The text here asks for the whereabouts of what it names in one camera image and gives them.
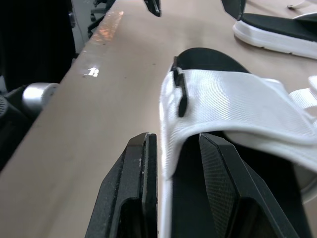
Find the white mesh strap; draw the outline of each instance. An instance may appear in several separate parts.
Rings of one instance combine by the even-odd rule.
[[[302,109],[317,107],[317,76],[308,78],[310,87],[290,93],[291,99]]]
[[[161,89],[162,163],[166,179],[176,169],[183,142],[200,132],[237,131],[299,145],[317,143],[317,132],[307,113],[281,92],[283,86],[278,81],[239,72],[183,73],[188,93],[183,118],[177,116],[179,92],[172,73]]]

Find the wooden table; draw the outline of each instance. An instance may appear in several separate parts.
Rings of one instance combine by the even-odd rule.
[[[248,12],[294,17],[289,0],[249,0]],[[317,61],[254,48],[233,36],[220,0],[117,0],[0,175],[0,237],[84,237],[100,184],[128,140],[159,137],[159,91],[172,58],[191,47],[222,51],[250,72],[308,86]],[[317,227],[317,201],[306,204]]]

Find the chair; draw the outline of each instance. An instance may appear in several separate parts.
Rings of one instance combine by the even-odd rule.
[[[88,37],[89,38],[93,35],[92,30],[95,29],[100,24],[100,22],[105,17],[106,12],[110,9],[110,7],[108,7],[107,0],[95,0],[94,6],[97,7],[100,3],[106,3],[105,8],[94,8],[94,9],[91,9],[91,11],[90,11],[90,20],[93,23],[91,23],[88,26]],[[102,17],[100,17],[96,20],[95,14],[102,14]]]

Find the black insole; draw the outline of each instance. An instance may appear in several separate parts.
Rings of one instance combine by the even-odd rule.
[[[317,42],[317,24],[314,22],[251,13],[243,14],[241,20],[265,31]]]
[[[202,69],[249,73],[240,63],[222,52],[208,48],[191,48],[177,57],[178,66],[183,70]]]

